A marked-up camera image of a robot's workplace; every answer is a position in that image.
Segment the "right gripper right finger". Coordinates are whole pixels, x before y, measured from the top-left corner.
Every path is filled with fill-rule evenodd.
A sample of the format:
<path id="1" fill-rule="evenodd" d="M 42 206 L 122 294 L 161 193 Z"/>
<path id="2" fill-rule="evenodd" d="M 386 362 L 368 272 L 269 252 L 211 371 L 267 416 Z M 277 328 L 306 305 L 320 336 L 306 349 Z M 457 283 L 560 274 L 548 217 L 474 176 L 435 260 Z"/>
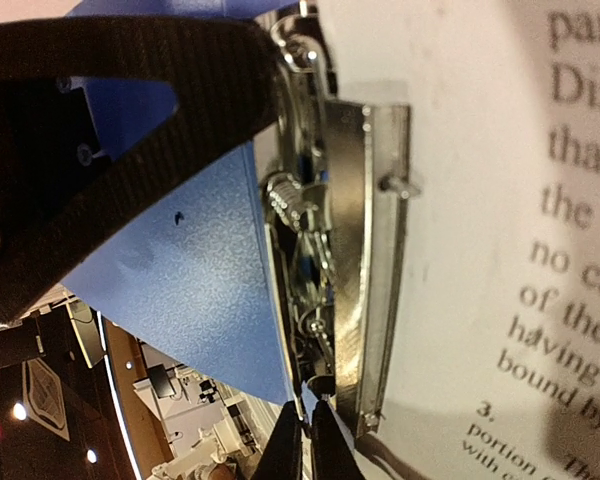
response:
<path id="1" fill-rule="evenodd" d="M 329 403 L 319 400 L 311 425 L 312 471 L 317 480 L 364 480 Z"/>

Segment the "blue ring binder folder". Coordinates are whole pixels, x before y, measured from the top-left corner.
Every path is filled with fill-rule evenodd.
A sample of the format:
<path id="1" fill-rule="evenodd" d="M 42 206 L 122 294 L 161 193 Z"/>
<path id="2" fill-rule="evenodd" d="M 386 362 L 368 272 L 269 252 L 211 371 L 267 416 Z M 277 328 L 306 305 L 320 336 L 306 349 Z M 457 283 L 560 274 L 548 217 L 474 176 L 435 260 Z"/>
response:
<path id="1" fill-rule="evenodd" d="M 378 428 L 406 240 L 412 111 L 337 79 L 312 1 L 83 1 L 74 14 L 254 19 L 281 114 L 64 280 L 156 349 L 274 403 L 324 375 L 354 436 Z"/>

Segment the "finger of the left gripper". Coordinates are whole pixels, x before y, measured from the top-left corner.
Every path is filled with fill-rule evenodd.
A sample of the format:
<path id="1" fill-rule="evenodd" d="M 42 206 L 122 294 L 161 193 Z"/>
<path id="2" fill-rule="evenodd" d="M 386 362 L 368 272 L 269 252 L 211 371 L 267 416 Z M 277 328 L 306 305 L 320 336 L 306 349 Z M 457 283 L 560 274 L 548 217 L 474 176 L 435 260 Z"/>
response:
<path id="1" fill-rule="evenodd" d="M 269 126 L 276 57 L 246 21 L 0 24 L 0 323 Z"/>

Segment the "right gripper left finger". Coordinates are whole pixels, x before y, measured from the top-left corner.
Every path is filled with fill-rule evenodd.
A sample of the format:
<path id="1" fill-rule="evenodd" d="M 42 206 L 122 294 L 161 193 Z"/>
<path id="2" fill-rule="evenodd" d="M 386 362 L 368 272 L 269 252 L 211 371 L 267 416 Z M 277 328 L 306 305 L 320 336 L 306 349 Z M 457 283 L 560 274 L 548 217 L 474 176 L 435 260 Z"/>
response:
<path id="1" fill-rule="evenodd" d="M 284 404 L 252 480 L 302 478 L 302 422 L 294 402 Z"/>

